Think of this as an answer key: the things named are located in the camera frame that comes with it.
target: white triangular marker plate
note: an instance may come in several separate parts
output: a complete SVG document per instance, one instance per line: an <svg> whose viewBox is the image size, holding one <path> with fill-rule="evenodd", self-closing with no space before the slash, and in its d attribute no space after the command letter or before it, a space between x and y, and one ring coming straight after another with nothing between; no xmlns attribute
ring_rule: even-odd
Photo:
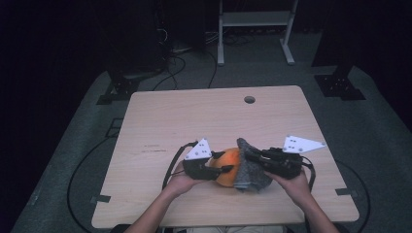
<svg viewBox="0 0 412 233"><path fill-rule="evenodd" d="M284 152L290 153L303 153L310 150L316 150L326 147L325 143L320 143L308 139L298 138L288 135L285 138L285 144L283 147Z"/></svg>
<svg viewBox="0 0 412 233"><path fill-rule="evenodd" d="M212 152L209 148L209 143L204 138L194 146L191 151L185 156L185 160L194 160L199 158L209 158L212 156Z"/></svg>

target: person's right hand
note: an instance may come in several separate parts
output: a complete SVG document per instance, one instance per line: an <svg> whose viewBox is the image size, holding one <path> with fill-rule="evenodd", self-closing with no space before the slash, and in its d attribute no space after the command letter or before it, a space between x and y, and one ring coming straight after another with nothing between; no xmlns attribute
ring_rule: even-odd
<svg viewBox="0 0 412 233"><path fill-rule="evenodd" d="M313 199L303 168L300 172L300 175L291 180L284 179L269 172L264 172L264 174L278 182L279 185L286 191L286 193L288 193L294 204L296 204L298 207L301 208L304 203Z"/></svg>

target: white metal frame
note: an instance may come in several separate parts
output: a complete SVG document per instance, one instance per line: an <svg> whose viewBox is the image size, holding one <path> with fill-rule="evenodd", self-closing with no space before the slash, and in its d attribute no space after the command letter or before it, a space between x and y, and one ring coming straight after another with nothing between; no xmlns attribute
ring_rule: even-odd
<svg viewBox="0 0 412 233"><path fill-rule="evenodd" d="M223 53L223 28L228 26L271 26L286 25L285 38L280 39L282 50L289 65L294 65L291 50L288 42L292 31L294 16L296 14L298 0L293 0L292 9L282 12L236 12L224 13L223 0L219 6L219 43L218 43L218 64L224 65Z"/></svg>

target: wooden table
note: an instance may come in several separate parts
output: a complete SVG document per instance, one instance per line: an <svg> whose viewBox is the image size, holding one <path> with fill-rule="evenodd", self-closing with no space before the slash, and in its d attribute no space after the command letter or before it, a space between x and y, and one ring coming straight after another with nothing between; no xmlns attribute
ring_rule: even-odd
<svg viewBox="0 0 412 233"><path fill-rule="evenodd" d="M255 103L248 104L245 97ZM240 137L258 149L281 148L285 137L325 142L298 86L137 92L131 97L92 225L132 223L161 191L179 147L208 139L212 150L237 147ZM332 221L359 212L328 147L304 153L317 172L313 195ZM303 222L303 213L276 182L260 193L201 183L170 206L161 226L258 225Z"/></svg>

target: gray fabric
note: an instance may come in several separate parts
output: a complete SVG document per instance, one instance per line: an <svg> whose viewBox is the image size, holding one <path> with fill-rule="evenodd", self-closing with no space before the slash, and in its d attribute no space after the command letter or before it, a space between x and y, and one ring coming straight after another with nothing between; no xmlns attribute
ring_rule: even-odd
<svg viewBox="0 0 412 233"><path fill-rule="evenodd" d="M263 168L252 161L246 159L248 153L258 153L259 150L249 145L246 140L239 138L237 146L240 149L240 167L234 181L234 187L240 191L255 190L260 191L272 183L272 179L263 173Z"/></svg>

